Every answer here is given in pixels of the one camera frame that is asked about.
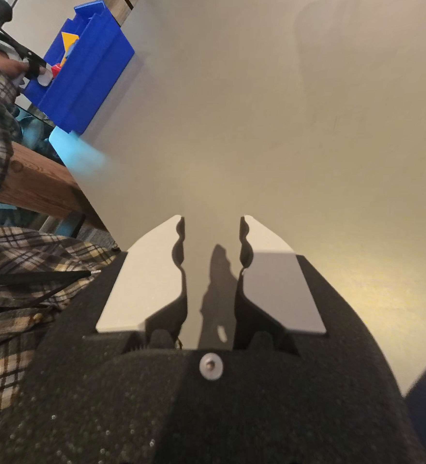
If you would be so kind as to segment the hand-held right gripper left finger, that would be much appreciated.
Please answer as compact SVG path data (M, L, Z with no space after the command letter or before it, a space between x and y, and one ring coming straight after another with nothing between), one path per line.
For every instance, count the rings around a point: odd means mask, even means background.
M149 318L185 294L184 218L174 215L129 249L96 323L98 333L148 332Z

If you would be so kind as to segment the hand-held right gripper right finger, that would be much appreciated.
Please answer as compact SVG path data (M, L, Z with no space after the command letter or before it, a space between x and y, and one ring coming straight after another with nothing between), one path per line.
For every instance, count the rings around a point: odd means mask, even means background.
M251 215L240 219L241 295L283 329L325 335L296 252Z

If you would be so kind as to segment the person's left hand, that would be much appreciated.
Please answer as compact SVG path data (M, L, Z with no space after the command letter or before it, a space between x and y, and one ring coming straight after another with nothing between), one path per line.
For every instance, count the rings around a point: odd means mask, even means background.
M30 65L28 62L11 59L5 52L0 51L0 74L10 79L16 90L19 89L29 69Z

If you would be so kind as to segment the person's plaid-shirted torso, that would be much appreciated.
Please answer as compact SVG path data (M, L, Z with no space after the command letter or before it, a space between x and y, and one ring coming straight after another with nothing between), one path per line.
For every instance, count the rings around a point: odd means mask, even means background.
M28 272L96 272L119 250L92 242L20 227L0 226L0 276ZM93 281L89 276L64 282L0 286L0 422L18 395L35 351L61 312Z

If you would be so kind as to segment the wooden post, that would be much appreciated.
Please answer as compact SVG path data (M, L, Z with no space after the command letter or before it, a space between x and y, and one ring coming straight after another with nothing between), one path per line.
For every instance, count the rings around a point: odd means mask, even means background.
M108 231L65 166L17 142L12 147L13 156L0 188L0 203L58 219L79 212L84 214L88 226Z

